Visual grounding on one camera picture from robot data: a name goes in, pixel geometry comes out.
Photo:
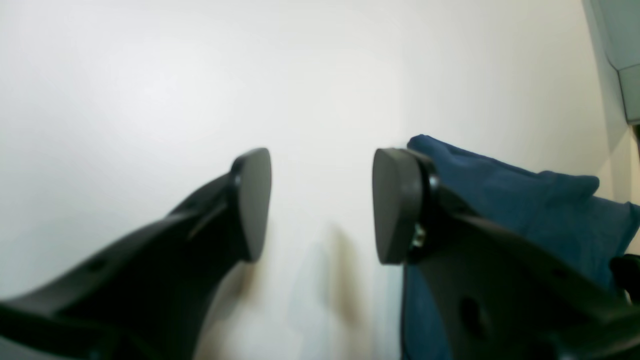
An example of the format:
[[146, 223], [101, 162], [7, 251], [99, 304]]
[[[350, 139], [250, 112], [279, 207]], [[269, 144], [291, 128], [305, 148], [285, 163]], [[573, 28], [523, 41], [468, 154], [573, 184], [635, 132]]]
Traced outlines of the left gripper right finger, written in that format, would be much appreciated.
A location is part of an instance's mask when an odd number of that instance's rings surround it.
[[441, 184], [430, 158], [379, 148], [375, 247], [416, 265], [455, 360], [637, 360], [639, 306], [483, 218]]

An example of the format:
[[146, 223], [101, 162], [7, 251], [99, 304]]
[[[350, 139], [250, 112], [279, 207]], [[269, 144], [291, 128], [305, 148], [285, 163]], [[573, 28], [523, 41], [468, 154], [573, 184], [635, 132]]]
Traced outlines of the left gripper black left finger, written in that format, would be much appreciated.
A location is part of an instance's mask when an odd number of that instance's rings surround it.
[[267, 148], [52, 282], [1, 303], [1, 337], [78, 360], [191, 360], [218, 287], [262, 255]]

